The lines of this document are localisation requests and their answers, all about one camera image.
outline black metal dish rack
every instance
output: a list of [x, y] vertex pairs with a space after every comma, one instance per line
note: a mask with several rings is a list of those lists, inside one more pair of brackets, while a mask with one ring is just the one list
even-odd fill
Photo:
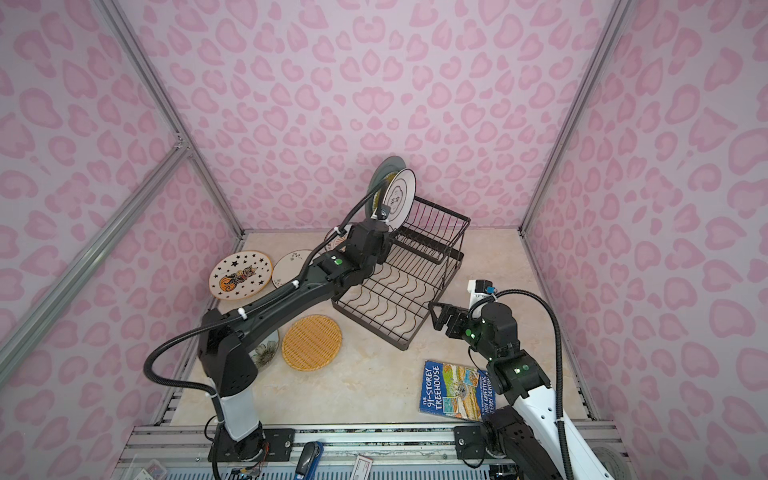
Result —
[[427, 303], [440, 300], [462, 265], [469, 222], [469, 217], [416, 197], [408, 219], [395, 231], [387, 261], [334, 301], [334, 308], [407, 350], [429, 316]]

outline pink heart pattern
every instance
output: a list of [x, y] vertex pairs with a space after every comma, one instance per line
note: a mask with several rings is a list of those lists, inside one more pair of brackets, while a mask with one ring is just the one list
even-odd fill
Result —
[[393, 154], [418, 195], [518, 226], [610, 5], [449, 3], [153, 2], [149, 19], [146, 2], [122, 5], [190, 129], [207, 125], [198, 146], [245, 227], [335, 225], [336, 183], [359, 197]]
[[[184, 221], [168, 215], [176, 211]], [[33, 231], [56, 233], [47, 220]], [[148, 233], [163, 247], [138, 243]], [[182, 164], [0, 391], [0, 477], [108, 476], [126, 431], [147, 423], [164, 391], [144, 378], [144, 359], [200, 318], [210, 297], [200, 274], [233, 245], [200, 178]], [[183, 258], [167, 260], [172, 249]], [[5, 328], [9, 311], [0, 312]], [[179, 355], [157, 370], [172, 372]]]
[[0, 201], [14, 214], [0, 227], [0, 309], [15, 323], [173, 140], [88, 2], [3, 14], [0, 56], [14, 67], [0, 67]]
[[762, 478], [766, 15], [644, 0], [628, 30], [533, 223], [535, 261], [638, 478]]

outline dish rack tray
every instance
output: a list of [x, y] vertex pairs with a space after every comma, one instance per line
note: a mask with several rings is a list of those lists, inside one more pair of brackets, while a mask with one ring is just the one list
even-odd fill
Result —
[[387, 342], [407, 350], [462, 265], [470, 219], [416, 197], [405, 223], [394, 232], [392, 251], [362, 285], [333, 306]]

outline woven placemat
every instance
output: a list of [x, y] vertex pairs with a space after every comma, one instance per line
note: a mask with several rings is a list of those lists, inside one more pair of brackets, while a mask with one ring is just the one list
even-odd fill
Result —
[[322, 369], [341, 348], [341, 329], [325, 315], [305, 316], [283, 338], [283, 358], [300, 372]]

